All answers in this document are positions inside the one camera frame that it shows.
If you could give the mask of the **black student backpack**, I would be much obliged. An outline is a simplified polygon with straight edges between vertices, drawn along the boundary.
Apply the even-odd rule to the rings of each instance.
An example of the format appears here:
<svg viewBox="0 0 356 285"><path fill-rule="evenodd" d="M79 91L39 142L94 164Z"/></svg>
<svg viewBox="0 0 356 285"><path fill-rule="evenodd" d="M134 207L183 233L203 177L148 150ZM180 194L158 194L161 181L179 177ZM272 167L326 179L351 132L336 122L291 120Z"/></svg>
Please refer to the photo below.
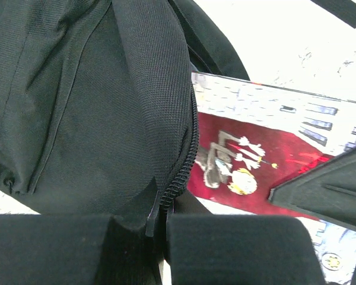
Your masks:
<svg viewBox="0 0 356 285"><path fill-rule="evenodd" d="M193 1L0 1L0 190L113 213L154 181L167 212L192 194L195 72L295 90L249 76Z"/></svg>

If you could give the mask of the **thin booklet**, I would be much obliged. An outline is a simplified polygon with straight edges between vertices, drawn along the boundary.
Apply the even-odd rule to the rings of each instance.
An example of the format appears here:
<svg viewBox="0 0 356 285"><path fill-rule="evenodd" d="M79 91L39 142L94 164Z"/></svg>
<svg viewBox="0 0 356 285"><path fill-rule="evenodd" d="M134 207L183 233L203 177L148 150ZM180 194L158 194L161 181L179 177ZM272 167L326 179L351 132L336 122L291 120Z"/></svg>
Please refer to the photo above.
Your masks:
<svg viewBox="0 0 356 285"><path fill-rule="evenodd" d="M223 213L298 218L328 284L356 284L356 231L273 205L271 189L356 148L356 101L195 72L199 148L188 188Z"/></svg>

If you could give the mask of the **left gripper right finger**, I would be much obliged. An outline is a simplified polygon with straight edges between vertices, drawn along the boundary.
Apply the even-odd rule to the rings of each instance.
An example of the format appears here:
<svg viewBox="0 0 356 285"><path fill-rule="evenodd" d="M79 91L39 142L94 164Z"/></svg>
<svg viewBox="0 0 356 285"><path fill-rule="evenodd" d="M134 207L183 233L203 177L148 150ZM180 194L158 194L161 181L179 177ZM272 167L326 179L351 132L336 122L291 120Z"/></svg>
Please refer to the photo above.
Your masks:
<svg viewBox="0 0 356 285"><path fill-rule="evenodd" d="M288 216L212 214L192 194L166 212L173 284L324 284L311 237Z"/></svg>

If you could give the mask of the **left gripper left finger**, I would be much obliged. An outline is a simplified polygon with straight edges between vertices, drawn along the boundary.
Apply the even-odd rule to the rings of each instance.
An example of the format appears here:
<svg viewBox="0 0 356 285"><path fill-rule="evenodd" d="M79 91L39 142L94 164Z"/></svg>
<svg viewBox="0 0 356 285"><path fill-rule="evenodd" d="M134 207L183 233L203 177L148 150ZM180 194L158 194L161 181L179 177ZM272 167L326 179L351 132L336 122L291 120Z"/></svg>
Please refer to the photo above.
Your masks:
<svg viewBox="0 0 356 285"><path fill-rule="evenodd" d="M0 284L159 284L154 181L116 215L1 214Z"/></svg>

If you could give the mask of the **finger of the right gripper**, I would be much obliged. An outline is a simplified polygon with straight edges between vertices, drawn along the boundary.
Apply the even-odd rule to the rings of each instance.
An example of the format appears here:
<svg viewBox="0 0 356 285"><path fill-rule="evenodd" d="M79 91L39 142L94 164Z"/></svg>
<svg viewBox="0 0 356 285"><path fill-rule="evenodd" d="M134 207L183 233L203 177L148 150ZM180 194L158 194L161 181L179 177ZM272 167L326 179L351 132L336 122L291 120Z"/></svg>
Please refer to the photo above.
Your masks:
<svg viewBox="0 0 356 285"><path fill-rule="evenodd" d="M356 231L356 148L271 189L269 202Z"/></svg>

